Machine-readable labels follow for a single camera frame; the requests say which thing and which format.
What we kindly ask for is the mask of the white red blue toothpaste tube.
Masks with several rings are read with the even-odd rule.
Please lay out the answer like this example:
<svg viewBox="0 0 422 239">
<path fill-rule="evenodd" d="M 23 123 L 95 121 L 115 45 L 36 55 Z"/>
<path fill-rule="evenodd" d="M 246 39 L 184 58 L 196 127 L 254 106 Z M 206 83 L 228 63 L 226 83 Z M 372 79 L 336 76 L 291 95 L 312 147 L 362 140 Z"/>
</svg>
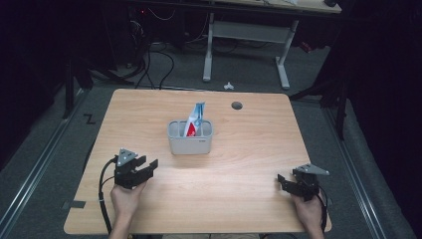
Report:
<svg viewBox="0 0 422 239">
<path fill-rule="evenodd" d="M 196 136 L 203 122 L 205 103 L 196 103 L 186 121 L 184 136 Z"/>
</svg>

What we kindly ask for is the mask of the metal floor rail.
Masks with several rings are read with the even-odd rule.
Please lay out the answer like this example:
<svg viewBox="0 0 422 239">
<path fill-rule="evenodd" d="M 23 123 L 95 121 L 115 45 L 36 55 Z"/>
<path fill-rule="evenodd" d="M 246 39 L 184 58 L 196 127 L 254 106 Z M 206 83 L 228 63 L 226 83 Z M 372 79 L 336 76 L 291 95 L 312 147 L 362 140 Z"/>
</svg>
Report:
<svg viewBox="0 0 422 239">
<path fill-rule="evenodd" d="M 5 239 L 53 159 L 75 111 L 89 94 L 79 89 L 70 111 L 65 111 L 65 92 L 41 116 L 0 172 L 0 239 Z"/>
<path fill-rule="evenodd" d="M 354 196 L 357 200 L 359 209 L 364 217 L 366 225 L 370 231 L 372 239 L 386 239 L 385 231 L 380 223 L 373 203 L 369 198 L 363 182 L 356 170 L 347 145 L 345 141 L 338 136 L 333 112 L 327 109 L 322 109 L 321 111 L 340 150 L 341 160 L 345 167 L 345 174 L 349 179 L 349 183 L 352 187 Z"/>
</svg>

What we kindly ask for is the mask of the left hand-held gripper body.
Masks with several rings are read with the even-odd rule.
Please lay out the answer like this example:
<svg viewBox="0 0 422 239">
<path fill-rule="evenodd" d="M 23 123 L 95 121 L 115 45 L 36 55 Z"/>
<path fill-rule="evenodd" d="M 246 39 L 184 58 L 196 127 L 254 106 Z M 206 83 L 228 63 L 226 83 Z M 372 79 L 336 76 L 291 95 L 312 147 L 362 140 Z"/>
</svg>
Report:
<svg viewBox="0 0 422 239">
<path fill-rule="evenodd" d="M 121 148 L 117 155 L 114 169 L 114 183 L 127 189 L 133 189 L 145 181 L 137 180 L 138 168 L 132 167 L 132 161 L 139 158 L 136 152 Z"/>
</svg>

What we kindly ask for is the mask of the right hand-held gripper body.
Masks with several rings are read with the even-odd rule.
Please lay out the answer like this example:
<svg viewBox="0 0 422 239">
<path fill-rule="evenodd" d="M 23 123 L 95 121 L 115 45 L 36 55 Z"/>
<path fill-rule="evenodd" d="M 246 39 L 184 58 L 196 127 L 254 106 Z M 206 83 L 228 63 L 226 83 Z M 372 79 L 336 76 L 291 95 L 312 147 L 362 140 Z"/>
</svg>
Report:
<svg viewBox="0 0 422 239">
<path fill-rule="evenodd" d="M 311 163 L 298 166 L 293 169 L 293 176 L 296 180 L 293 195 L 302 197 L 305 201 L 311 200 L 319 194 L 319 175 L 329 176 L 329 171 Z"/>
</svg>

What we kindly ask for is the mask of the person's right hand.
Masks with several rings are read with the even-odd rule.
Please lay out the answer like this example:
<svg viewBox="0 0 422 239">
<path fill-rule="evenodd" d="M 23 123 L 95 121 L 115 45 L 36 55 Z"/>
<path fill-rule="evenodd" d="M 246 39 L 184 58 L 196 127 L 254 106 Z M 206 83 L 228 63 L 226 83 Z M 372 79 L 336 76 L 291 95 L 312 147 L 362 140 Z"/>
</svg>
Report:
<svg viewBox="0 0 422 239">
<path fill-rule="evenodd" d="M 305 201 L 302 197 L 291 195 L 297 210 L 299 220 L 305 229 L 311 232 L 321 232 L 322 209 L 319 199 L 314 196 L 311 200 Z"/>
</svg>

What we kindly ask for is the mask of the person's left hand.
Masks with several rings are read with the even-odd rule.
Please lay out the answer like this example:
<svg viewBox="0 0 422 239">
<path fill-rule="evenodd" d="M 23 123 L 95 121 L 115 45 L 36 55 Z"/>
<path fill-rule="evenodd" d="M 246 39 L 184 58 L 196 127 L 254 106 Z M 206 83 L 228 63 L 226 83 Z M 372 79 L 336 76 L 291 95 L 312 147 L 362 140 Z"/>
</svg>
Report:
<svg viewBox="0 0 422 239">
<path fill-rule="evenodd" d="M 145 186 L 146 183 L 141 183 L 134 189 L 127 189 L 119 185 L 113 187 L 110 197 L 117 218 L 131 218 L 134 215 Z"/>
</svg>

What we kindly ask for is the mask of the black metal stand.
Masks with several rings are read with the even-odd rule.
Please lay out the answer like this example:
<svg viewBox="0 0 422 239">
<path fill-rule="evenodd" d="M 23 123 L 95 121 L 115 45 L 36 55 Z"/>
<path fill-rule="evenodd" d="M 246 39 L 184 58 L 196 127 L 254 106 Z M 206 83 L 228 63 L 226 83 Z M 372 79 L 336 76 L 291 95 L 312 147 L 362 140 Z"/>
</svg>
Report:
<svg viewBox="0 0 422 239">
<path fill-rule="evenodd" d="M 90 91 L 94 86 L 91 70 L 105 76 L 107 80 L 118 84 L 130 85 L 126 77 L 121 77 L 110 70 L 100 67 L 84 58 L 70 58 L 65 65 L 65 113 L 67 119 L 75 110 L 80 93 L 75 93 L 75 83 L 81 91 Z"/>
<path fill-rule="evenodd" d="M 297 101 L 305 96 L 320 96 L 319 105 L 322 108 L 336 107 L 334 128 L 337 136 L 344 140 L 343 127 L 346 117 L 346 100 L 348 92 L 348 79 L 332 79 L 322 83 L 313 84 L 299 93 L 290 96 L 291 101 Z"/>
</svg>

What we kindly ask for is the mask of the grey plastic holder box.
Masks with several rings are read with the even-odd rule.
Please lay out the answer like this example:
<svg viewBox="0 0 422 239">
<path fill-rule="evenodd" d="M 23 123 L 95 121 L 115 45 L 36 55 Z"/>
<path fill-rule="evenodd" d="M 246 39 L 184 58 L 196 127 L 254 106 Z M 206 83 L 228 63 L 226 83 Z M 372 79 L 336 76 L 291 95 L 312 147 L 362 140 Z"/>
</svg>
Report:
<svg viewBox="0 0 422 239">
<path fill-rule="evenodd" d="M 172 154 L 207 154 L 211 150 L 213 124 L 205 120 L 195 136 L 185 136 L 185 120 L 173 120 L 167 126 L 167 136 Z"/>
</svg>

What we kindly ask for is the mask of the desk with white metal frame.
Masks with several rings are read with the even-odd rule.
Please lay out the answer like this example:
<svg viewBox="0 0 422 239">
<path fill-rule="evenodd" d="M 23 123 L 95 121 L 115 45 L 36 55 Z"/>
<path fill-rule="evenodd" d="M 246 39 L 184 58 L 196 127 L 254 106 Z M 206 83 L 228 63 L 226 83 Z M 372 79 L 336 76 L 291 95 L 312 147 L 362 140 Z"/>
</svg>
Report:
<svg viewBox="0 0 422 239">
<path fill-rule="evenodd" d="M 281 87 L 290 88 L 285 60 L 301 18 L 336 18 L 337 0 L 128 0 L 148 7 L 203 10 L 209 13 L 204 82 L 212 79 L 213 40 L 227 38 L 282 44 L 275 58 Z"/>
</svg>

